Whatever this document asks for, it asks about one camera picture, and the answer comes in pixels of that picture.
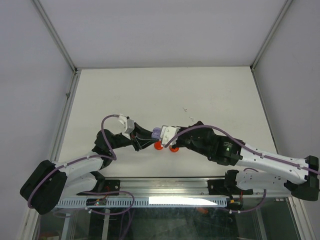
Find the purple earbud case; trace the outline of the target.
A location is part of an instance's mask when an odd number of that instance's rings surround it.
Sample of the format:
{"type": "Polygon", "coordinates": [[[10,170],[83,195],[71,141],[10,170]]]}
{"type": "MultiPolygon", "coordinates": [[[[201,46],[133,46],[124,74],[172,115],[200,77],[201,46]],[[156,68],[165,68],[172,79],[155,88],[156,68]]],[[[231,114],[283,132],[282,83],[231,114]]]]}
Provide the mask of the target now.
{"type": "Polygon", "coordinates": [[[152,133],[151,133],[151,137],[153,139],[157,139],[157,140],[161,140],[162,137],[161,137],[161,132],[162,132],[162,129],[160,127],[155,127],[153,130],[152,130],[152,133]]]}

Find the orange earbud case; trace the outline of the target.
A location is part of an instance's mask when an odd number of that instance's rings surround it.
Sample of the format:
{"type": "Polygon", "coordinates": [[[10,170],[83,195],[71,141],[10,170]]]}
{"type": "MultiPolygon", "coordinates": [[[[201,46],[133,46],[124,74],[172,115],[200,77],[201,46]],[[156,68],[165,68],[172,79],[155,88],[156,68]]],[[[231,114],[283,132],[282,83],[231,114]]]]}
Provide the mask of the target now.
{"type": "Polygon", "coordinates": [[[170,150],[171,152],[173,152],[173,153],[178,152],[179,149],[180,149],[179,147],[173,147],[173,146],[170,146],[170,147],[169,147],[169,150],[170,150]]]}
{"type": "Polygon", "coordinates": [[[164,148],[160,141],[155,142],[153,146],[158,151],[160,151],[160,150],[162,150],[164,148]]]}

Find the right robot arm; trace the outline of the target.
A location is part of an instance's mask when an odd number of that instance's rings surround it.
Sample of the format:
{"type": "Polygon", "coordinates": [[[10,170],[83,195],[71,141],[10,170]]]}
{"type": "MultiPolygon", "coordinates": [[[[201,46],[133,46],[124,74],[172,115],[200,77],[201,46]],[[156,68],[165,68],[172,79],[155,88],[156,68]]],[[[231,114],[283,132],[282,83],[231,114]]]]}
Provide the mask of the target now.
{"type": "Polygon", "coordinates": [[[169,144],[187,148],[222,166],[241,166],[270,174],[273,184],[281,178],[283,187],[295,198],[310,202],[319,199],[319,159],[315,156],[295,158],[263,151],[201,121],[178,127],[169,144]]]}

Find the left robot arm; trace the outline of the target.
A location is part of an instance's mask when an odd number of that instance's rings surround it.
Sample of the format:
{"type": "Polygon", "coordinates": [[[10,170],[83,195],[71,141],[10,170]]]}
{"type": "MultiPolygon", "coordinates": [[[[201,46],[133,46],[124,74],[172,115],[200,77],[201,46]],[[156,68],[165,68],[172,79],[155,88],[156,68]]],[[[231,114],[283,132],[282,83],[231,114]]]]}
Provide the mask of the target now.
{"type": "Polygon", "coordinates": [[[28,207],[40,215],[50,212],[59,201],[92,192],[100,194],[105,188],[105,179],[99,170],[108,167],[115,159],[115,149],[133,146],[143,150],[160,139],[160,129],[146,130],[135,123],[124,133],[114,134],[104,129],[96,135],[93,149],[79,159],[53,163],[43,160],[21,187],[19,193],[28,207]]]}

